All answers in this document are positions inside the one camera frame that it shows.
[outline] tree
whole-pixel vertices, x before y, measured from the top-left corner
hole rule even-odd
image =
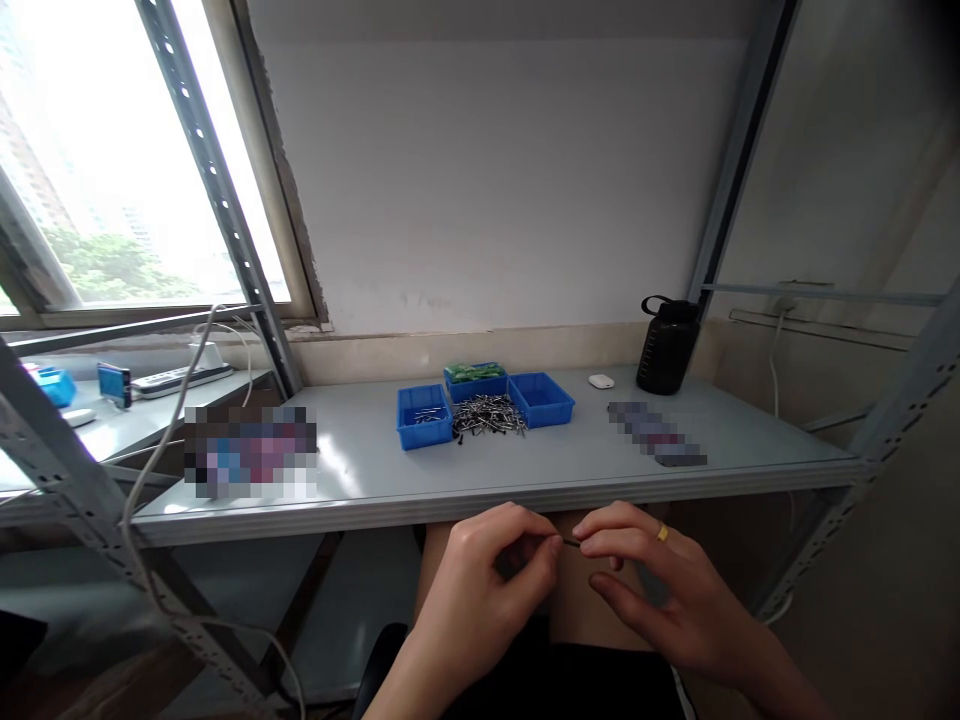
[[[158,300],[199,294],[192,282],[161,268],[155,255],[123,235],[81,236],[44,228],[43,236],[85,302]]]

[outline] left hand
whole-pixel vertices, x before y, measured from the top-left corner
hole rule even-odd
[[[511,580],[495,568],[516,541],[541,539]],[[563,541],[542,515],[513,503],[453,526],[440,567],[407,645],[429,658],[429,672],[451,700],[486,675],[556,584]]]

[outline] window frame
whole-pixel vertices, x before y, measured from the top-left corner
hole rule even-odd
[[[245,3],[240,5],[242,7],[237,9],[231,0],[203,0],[214,46],[290,292],[289,302],[275,303],[277,313],[286,320],[327,323],[329,319],[314,271],[313,252],[293,175],[282,150],[276,150],[282,148],[282,142],[266,71],[256,50],[249,12]],[[196,304],[53,309],[62,304],[62,298],[48,295],[56,295],[58,289],[62,290],[65,278],[54,277],[57,273],[62,275],[62,271],[59,266],[50,267],[42,259],[36,264],[29,262],[16,250],[18,241],[31,248],[37,247],[38,242],[45,242],[19,196],[0,175],[0,287],[19,312],[19,315],[0,316],[0,331],[105,327],[209,309],[209,305]],[[16,270],[23,266],[36,269],[51,282],[38,286],[36,281],[31,282]],[[41,289],[44,285],[47,293]]]

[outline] black shorts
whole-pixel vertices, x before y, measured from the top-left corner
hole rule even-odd
[[[551,644],[546,618],[535,617],[443,717],[693,720],[696,713],[680,676],[659,653]]]

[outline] blue box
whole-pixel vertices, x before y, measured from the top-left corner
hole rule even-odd
[[[34,379],[47,397],[58,408],[70,407],[73,398],[77,395],[77,386],[66,370],[55,367],[40,368]]]
[[[546,373],[511,375],[510,399],[520,409],[528,428],[568,423],[576,405]]]
[[[442,408],[440,420],[416,424],[417,411]],[[415,450],[427,445],[439,445],[453,440],[453,412],[443,385],[421,385],[397,390],[397,432],[404,450]]]
[[[495,365],[496,363],[480,363],[473,367],[483,367],[484,365]],[[443,377],[447,381],[447,392],[450,393],[450,399],[454,403],[462,403],[465,400],[472,400],[477,395],[505,395],[507,392],[507,375],[502,377],[486,378],[485,380],[474,380],[473,382],[454,383],[450,382],[450,373],[443,369]]]

